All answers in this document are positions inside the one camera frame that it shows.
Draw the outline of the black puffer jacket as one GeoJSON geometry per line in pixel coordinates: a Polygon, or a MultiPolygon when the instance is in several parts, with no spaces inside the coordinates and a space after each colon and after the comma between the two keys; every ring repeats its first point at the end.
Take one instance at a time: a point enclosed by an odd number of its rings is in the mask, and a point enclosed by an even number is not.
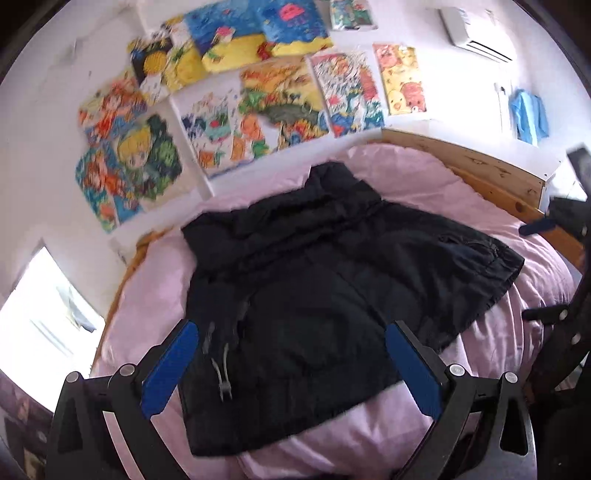
{"type": "Polygon", "coordinates": [[[197,259],[185,315],[199,347],[179,395],[197,457],[262,448],[373,398],[400,379],[391,323],[442,351],[524,266],[494,237],[383,199],[340,162],[182,234],[197,259]]]}

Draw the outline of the bright window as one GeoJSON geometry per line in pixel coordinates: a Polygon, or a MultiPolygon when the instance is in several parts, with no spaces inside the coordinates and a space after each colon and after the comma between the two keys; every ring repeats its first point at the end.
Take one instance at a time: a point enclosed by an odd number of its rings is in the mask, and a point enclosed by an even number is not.
{"type": "Polygon", "coordinates": [[[1,371],[53,412],[66,376],[89,376],[104,325],[41,247],[1,307],[1,371]]]}

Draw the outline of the white air conditioner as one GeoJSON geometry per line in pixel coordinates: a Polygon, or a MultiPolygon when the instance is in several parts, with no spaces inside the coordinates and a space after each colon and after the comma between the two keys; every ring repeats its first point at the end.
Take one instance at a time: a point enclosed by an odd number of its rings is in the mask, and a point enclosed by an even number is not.
{"type": "Polygon", "coordinates": [[[492,14],[480,15],[458,7],[442,7],[439,14],[456,47],[497,62],[514,60],[513,43],[492,14]]]}

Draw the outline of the yellow pink pigs drawing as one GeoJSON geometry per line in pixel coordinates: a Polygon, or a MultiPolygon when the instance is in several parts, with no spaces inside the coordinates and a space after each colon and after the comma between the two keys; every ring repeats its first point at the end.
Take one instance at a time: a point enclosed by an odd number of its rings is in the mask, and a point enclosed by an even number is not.
{"type": "Polygon", "coordinates": [[[383,81],[389,113],[425,113],[427,103],[416,50],[405,44],[373,45],[383,81]]]}

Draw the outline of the colourful 2024 poster drawing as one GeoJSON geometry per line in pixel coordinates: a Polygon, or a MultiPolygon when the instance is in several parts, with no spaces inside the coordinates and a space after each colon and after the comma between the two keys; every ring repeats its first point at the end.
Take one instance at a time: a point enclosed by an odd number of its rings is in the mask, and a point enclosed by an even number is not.
{"type": "Polygon", "coordinates": [[[367,54],[360,50],[311,56],[335,137],[382,128],[382,103],[367,54]]]}

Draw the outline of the orange-haired girl blue drawing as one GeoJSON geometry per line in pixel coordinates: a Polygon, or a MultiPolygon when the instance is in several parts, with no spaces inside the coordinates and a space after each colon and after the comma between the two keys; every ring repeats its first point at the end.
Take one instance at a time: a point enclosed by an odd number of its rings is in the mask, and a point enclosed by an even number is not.
{"type": "Polygon", "coordinates": [[[84,153],[76,165],[75,179],[106,233],[143,212],[134,188],[108,142],[84,153]]]}

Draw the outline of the red-haired figure small drawing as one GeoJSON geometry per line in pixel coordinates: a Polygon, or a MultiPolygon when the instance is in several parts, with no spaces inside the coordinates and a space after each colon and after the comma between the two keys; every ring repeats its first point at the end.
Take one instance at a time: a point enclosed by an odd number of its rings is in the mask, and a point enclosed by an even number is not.
{"type": "Polygon", "coordinates": [[[356,31],[378,28],[370,4],[366,0],[331,0],[329,17],[332,30],[356,31]]]}

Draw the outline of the dinosaur orange landscape drawing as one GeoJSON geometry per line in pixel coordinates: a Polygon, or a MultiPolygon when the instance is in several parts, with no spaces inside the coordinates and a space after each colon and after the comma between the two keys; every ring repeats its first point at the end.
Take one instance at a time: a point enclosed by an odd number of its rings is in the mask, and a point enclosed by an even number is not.
{"type": "Polygon", "coordinates": [[[279,151],[329,134],[320,88],[304,56],[273,59],[240,72],[238,110],[255,115],[273,131],[270,149],[279,151]]]}

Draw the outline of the pink jellyfish painting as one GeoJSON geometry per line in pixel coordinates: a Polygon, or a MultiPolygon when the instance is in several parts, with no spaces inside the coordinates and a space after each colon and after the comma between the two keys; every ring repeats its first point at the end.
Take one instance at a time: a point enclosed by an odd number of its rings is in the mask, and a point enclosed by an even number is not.
{"type": "Polygon", "coordinates": [[[311,0],[250,1],[273,57],[314,54],[334,46],[311,0]]]}

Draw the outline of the turtles cup drawing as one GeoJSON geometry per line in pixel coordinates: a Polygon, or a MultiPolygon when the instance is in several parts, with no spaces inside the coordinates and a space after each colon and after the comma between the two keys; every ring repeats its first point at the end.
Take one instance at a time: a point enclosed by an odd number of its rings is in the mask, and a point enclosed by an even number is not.
{"type": "Polygon", "coordinates": [[[233,88],[193,86],[173,97],[194,160],[209,179],[271,152],[256,114],[242,112],[240,102],[242,95],[233,88]]]}

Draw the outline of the orange-haired girl drawing top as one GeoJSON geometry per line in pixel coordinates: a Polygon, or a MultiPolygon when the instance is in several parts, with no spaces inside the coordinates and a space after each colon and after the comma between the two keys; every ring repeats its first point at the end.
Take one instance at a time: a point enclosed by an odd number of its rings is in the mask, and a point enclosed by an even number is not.
{"type": "Polygon", "coordinates": [[[124,133],[146,110],[135,75],[126,69],[80,105],[78,123],[88,144],[94,147],[124,133]]]}

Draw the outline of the blue sea yellow sand painting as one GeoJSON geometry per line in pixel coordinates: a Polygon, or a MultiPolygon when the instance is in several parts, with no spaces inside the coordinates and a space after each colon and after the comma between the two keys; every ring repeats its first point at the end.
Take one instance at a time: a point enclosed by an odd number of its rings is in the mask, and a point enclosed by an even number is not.
{"type": "Polygon", "coordinates": [[[183,16],[208,73],[239,69],[273,56],[255,7],[256,1],[219,1],[183,16]]]}

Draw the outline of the sunflower black yellow drawing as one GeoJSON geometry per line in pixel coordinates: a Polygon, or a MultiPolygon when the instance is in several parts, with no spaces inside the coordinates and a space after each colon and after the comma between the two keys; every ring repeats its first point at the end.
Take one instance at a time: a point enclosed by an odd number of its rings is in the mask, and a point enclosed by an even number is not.
{"type": "Polygon", "coordinates": [[[148,106],[207,77],[201,55],[182,16],[163,22],[127,46],[139,90],[148,106]]]}

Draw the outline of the wooden bed frame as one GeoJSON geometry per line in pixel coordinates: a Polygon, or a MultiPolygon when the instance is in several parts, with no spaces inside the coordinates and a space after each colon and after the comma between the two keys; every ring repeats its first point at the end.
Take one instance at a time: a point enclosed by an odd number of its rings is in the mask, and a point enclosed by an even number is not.
{"type": "Polygon", "coordinates": [[[228,183],[221,179],[207,184],[211,191],[208,199],[199,194],[179,198],[171,207],[119,228],[111,235],[109,246],[126,265],[121,282],[126,283],[133,275],[151,242],[192,220],[202,210],[269,196],[279,191],[281,185],[294,185],[294,178],[308,173],[311,165],[373,143],[393,144],[438,158],[483,198],[524,222],[532,220],[534,213],[543,211],[543,197],[563,166],[552,154],[518,140],[488,143],[457,140],[424,122],[409,127],[384,127],[379,133],[363,134],[358,140],[342,140],[315,153],[287,154],[281,160],[283,164],[271,170],[259,170],[246,176],[233,174],[228,183]],[[215,190],[225,184],[228,186],[225,192],[215,190]]]}

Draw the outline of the blue cloth on wall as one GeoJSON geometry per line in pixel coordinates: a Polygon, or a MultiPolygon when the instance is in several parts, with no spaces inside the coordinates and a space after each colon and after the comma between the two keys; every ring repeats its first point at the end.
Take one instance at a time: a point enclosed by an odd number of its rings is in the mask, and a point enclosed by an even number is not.
{"type": "Polygon", "coordinates": [[[550,135],[542,99],[527,90],[517,90],[510,100],[510,110],[518,139],[533,146],[550,135]]]}

